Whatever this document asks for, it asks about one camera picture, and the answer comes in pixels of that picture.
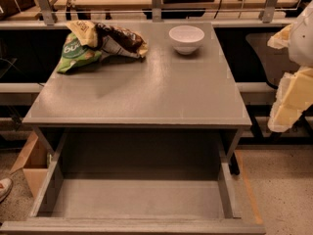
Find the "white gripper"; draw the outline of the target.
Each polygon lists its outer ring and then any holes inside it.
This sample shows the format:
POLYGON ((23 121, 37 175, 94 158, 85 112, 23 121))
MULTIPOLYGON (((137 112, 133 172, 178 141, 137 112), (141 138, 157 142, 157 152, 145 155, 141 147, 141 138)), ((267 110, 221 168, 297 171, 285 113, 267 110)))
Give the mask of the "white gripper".
POLYGON ((271 36, 267 45, 274 49, 289 46, 290 59, 306 66, 294 74, 285 72, 276 92, 268 128, 274 132, 285 132, 313 105, 313 69, 309 68, 313 67, 313 1, 292 25, 271 36))

